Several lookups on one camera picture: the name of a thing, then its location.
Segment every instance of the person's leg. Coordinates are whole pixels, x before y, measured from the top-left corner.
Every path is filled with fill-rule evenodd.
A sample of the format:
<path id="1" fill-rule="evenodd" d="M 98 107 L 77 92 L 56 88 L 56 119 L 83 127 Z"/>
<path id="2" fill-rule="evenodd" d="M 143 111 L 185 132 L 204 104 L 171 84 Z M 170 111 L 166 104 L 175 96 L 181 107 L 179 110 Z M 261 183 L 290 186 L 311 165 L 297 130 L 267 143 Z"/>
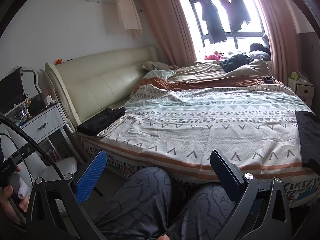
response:
<path id="1" fill-rule="evenodd" d="M 218 183 L 202 185 L 166 232 L 170 240 L 210 240 L 235 206 Z"/>
<path id="2" fill-rule="evenodd" d="M 94 223 L 107 240 L 157 239 L 167 230 L 170 205 L 169 175 L 148 167 L 117 190 Z"/>

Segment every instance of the nightstand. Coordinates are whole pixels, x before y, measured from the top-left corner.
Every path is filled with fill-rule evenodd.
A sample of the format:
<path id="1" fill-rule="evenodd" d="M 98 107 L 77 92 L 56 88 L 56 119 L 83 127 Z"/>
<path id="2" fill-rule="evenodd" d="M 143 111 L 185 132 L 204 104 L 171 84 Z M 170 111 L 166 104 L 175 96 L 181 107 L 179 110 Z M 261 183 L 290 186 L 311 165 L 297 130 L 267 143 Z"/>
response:
<path id="1" fill-rule="evenodd" d="M 291 90 L 296 93 L 307 106 L 311 107 L 313 94 L 315 93 L 315 87 L 313 84 L 310 82 L 305 83 L 303 81 L 294 80 L 288 77 L 287 86 L 291 88 Z"/>
<path id="2" fill-rule="evenodd" d="M 69 137 L 63 129 L 63 127 L 66 125 L 68 125 L 67 118 L 60 106 L 60 103 L 57 103 L 53 106 L 48 106 L 46 111 L 43 111 L 40 114 L 32 117 L 21 126 L 21 129 L 26 134 L 28 134 L 36 143 L 40 143 L 41 141 L 47 139 L 52 147 L 53 145 L 48 137 L 55 131 L 60 130 L 74 156 L 81 164 L 83 164 L 84 161 L 72 145 Z"/>

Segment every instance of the white geometric bedspread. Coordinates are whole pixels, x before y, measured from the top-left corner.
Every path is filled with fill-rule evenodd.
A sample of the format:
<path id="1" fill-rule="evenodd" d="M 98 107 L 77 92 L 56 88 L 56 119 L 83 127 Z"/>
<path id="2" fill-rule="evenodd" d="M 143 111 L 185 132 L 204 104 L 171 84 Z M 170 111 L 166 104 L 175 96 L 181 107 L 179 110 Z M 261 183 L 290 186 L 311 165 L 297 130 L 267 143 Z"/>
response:
<path id="1" fill-rule="evenodd" d="M 126 115 L 102 139 L 87 138 L 124 160 L 163 167 L 191 183 L 217 180 L 210 154 L 219 149 L 243 173 L 285 183 L 318 178 L 301 166 L 295 111 L 310 108 L 282 85 L 173 92 L 139 88 Z"/>

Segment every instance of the computer monitor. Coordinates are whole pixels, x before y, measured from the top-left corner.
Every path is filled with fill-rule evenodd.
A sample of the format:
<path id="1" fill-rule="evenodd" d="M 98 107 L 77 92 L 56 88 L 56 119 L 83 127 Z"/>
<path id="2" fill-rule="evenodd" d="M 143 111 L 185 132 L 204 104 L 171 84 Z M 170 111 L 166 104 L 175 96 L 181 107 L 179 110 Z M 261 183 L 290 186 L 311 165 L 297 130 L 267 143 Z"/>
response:
<path id="1" fill-rule="evenodd" d="M 20 68 L 18 68 L 0 81 L 0 112 L 5 114 L 14 104 L 21 103 L 23 94 Z"/>

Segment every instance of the window frame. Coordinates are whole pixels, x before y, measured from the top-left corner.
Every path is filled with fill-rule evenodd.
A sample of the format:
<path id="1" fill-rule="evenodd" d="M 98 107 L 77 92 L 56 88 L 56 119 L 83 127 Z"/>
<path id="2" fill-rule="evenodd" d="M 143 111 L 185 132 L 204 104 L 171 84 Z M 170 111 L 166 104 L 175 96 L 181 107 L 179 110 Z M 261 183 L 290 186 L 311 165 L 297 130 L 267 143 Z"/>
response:
<path id="1" fill-rule="evenodd" d="M 199 29 L 199 32 L 200 32 L 200 35 L 201 35 L 202 45 L 203 45 L 203 47 L 205 47 L 204 40 L 208 40 L 209 39 L 209 35 L 208 34 L 203 34 L 202 28 L 201 28 L 201 24 L 200 24 L 200 19 L 198 17 L 197 12 L 196 12 L 195 3 L 199 2 L 199 0 L 189 0 L 189 1 L 190 1 L 190 4 L 191 4 L 191 7 L 192 7 L 193 14 L 196 17 L 196 22 L 197 22 L 198 29 Z M 261 38 L 263 36 L 263 34 L 265 34 L 265 30 L 264 30 L 264 27 L 263 27 L 263 23 L 262 23 L 262 19 L 261 19 L 261 15 L 259 13 L 258 7 L 257 7 L 257 5 L 256 5 L 254 0 L 253 0 L 253 3 L 254 3 L 254 6 L 255 6 L 255 8 L 256 8 L 256 10 L 258 12 L 258 16 L 259 16 L 259 21 L 260 21 L 262 32 L 238 32 L 236 34 L 231 34 L 231 32 L 226 33 L 227 38 L 233 38 L 235 46 L 236 46 L 236 49 L 239 49 L 238 40 L 237 40 L 238 37 L 245 37 L 245 38 L 246 37 L 259 37 L 259 38 Z"/>

